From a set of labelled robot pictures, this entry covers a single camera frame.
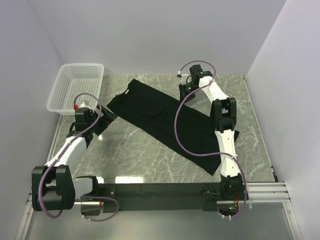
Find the black t shirt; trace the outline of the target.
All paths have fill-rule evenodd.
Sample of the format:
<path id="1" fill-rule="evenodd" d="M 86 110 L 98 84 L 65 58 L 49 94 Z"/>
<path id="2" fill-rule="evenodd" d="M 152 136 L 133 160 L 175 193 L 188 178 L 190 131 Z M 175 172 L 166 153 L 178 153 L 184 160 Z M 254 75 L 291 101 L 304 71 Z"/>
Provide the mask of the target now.
<path id="1" fill-rule="evenodd" d="M 136 79 L 128 93 L 116 95 L 107 107 L 117 116 L 141 128 L 210 175 L 221 164 L 219 144 L 210 118 Z"/>

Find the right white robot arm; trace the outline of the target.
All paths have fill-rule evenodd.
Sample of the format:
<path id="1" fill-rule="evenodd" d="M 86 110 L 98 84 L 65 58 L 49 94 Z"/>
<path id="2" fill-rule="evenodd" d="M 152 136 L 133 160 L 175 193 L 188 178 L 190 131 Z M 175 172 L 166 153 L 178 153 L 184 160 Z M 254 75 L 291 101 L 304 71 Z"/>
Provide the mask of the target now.
<path id="1" fill-rule="evenodd" d="M 177 77 L 181 79 L 181 84 L 178 86 L 180 103 L 184 104 L 194 98 L 198 90 L 203 90 L 210 100 L 209 119 L 217 137 L 221 159 L 219 193 L 222 198 L 230 200 L 245 190 L 235 149 L 237 102 L 219 87 L 215 81 L 215 73 L 204 71 L 199 64 L 190 67 L 189 71 L 190 74 L 183 73 L 182 69 L 177 72 Z"/>

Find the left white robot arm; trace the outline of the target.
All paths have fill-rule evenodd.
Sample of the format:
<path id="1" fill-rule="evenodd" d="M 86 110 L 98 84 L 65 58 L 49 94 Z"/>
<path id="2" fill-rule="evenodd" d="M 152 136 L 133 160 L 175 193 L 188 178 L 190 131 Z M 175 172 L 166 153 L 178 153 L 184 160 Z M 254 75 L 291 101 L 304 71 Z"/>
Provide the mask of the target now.
<path id="1" fill-rule="evenodd" d="M 89 107 L 75 110 L 62 148 L 45 165 L 32 170 L 32 208 L 35 211 L 70 210 L 75 200 L 82 196 L 88 201 L 99 197 L 97 177 L 88 175 L 73 179 L 71 167 L 87 150 L 94 135 L 100 136 L 117 117 L 103 106 L 97 106 L 95 110 Z"/>

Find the white plastic basket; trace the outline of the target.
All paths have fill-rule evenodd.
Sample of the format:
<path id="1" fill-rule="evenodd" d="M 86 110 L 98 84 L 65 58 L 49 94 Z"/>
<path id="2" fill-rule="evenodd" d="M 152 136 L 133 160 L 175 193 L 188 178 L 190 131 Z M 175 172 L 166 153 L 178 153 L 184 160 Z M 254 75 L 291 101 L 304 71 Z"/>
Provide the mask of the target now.
<path id="1" fill-rule="evenodd" d="M 104 66 L 100 63 L 69 63 L 60 67 L 51 89 L 46 109 L 62 116 L 72 116 L 74 105 L 96 107 Z"/>

